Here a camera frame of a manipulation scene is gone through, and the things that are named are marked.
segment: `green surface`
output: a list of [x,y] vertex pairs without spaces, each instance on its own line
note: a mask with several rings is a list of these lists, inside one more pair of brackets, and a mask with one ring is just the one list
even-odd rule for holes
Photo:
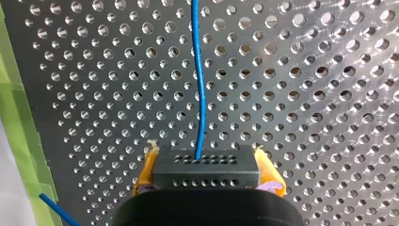
[[59,226],[62,225],[60,217],[39,198],[40,193],[45,193],[52,200],[58,199],[9,42],[1,5],[0,34],[0,117],[38,226]]

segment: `metal plate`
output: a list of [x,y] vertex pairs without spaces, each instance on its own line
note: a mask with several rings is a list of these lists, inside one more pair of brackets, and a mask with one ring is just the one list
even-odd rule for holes
[[[264,148],[309,225],[397,225],[396,1],[200,1],[205,148]],[[183,0],[4,0],[59,203],[104,225],[146,140],[192,149]]]

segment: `wire insulation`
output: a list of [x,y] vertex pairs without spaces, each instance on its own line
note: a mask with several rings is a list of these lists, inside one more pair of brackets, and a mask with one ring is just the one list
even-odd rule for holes
[[50,200],[46,195],[41,193],[39,197],[46,202],[46,204],[54,210],[61,218],[63,218],[67,223],[69,223],[71,226],[80,226],[80,224],[74,220],[70,215],[67,214],[59,205],[57,205],[55,202]]
[[191,23],[194,47],[194,59],[196,62],[197,80],[199,84],[199,133],[197,136],[196,159],[201,158],[203,140],[206,126],[206,96],[205,84],[203,79],[202,59],[200,52],[200,19],[199,19],[199,0],[191,0]]

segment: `black object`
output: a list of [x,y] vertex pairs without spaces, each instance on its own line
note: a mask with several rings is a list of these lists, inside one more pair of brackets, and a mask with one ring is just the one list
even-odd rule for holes
[[286,200],[255,189],[160,189],[117,210],[113,226],[303,226]]
[[256,187],[259,170],[251,147],[239,150],[202,152],[172,150],[162,146],[156,159],[153,184],[156,187]]

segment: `blue cable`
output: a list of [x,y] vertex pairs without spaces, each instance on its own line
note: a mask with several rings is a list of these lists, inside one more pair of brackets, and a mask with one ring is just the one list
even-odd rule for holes
[[48,198],[46,195],[44,195],[43,193],[41,193],[39,195],[39,197],[46,202],[46,204],[48,206],[50,206],[50,208],[52,208],[54,210],[54,212],[56,212],[61,218],[63,218],[65,221],[67,221],[67,223],[69,223],[71,226],[80,226],[80,224],[78,222],[76,222],[76,220],[74,220],[73,218],[71,218],[71,216],[69,216],[67,214],[67,212],[65,212],[63,209],[61,209],[61,207],[59,207],[59,205],[57,205],[55,202],[53,202],[52,200],[50,200],[50,198]]
[[197,136],[196,159],[201,158],[203,140],[206,127],[206,96],[203,81],[202,60],[200,55],[200,19],[199,0],[191,1],[191,22],[193,30],[194,59],[196,62],[197,80],[199,84],[199,133]]

